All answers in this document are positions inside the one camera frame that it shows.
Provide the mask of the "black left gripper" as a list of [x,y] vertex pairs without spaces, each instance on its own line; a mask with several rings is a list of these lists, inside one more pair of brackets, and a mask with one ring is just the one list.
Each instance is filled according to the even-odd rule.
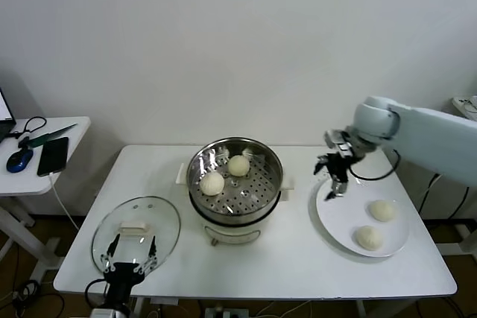
[[157,267],[156,236],[152,237],[151,245],[145,261],[141,264],[117,262],[113,265],[113,256],[119,244],[120,234],[107,246],[107,250],[100,255],[101,271],[109,285],[104,307],[109,309],[122,309],[129,302],[134,286],[145,280],[145,275],[150,274]]

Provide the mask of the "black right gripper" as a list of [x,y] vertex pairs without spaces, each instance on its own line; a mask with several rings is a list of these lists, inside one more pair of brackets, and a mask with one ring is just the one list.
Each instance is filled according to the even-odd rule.
[[352,156],[343,157],[340,153],[327,153],[317,157],[314,175],[318,175],[321,171],[329,172],[333,181],[330,192],[326,196],[326,200],[332,200],[337,197],[343,197],[347,191],[348,170],[353,164]]

